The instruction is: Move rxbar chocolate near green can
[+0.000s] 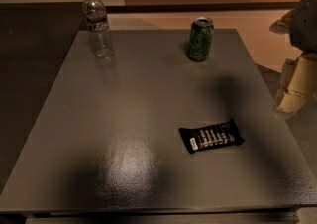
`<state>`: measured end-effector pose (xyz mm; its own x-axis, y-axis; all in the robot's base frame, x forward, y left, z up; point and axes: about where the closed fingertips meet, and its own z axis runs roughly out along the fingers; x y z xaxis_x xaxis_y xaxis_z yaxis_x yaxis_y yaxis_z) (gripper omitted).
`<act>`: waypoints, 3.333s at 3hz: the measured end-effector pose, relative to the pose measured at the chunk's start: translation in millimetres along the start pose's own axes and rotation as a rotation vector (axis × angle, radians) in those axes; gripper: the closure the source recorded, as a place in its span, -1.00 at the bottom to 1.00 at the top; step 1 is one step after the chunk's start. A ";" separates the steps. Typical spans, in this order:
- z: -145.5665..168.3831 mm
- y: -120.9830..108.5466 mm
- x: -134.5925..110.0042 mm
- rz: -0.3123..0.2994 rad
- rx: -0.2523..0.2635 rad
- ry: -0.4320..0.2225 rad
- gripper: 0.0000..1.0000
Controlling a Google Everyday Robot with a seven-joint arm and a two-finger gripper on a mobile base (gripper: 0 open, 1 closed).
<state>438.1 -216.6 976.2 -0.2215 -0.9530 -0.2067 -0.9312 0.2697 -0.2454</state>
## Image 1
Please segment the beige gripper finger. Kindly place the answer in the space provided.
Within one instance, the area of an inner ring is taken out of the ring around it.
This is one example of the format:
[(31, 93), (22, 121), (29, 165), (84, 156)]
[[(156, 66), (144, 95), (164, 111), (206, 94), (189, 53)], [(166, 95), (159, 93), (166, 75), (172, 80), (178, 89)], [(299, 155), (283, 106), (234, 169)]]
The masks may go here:
[(269, 30), (271, 32), (277, 34), (288, 34), (291, 26), (291, 22), (293, 19), (293, 10), (288, 11), (284, 14), (280, 19), (275, 21), (270, 27)]
[(289, 119), (305, 106), (317, 91), (317, 54), (303, 52), (297, 59), (287, 59), (274, 98), (274, 114)]

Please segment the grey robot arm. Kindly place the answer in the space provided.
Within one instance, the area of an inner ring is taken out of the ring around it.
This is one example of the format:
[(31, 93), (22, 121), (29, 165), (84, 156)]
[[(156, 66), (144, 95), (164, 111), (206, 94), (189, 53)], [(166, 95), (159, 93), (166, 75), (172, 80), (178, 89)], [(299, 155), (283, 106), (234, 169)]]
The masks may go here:
[(289, 119), (317, 91), (317, 0), (300, 0), (269, 30), (288, 34), (291, 45), (301, 50), (297, 59), (285, 61), (274, 97), (275, 115)]

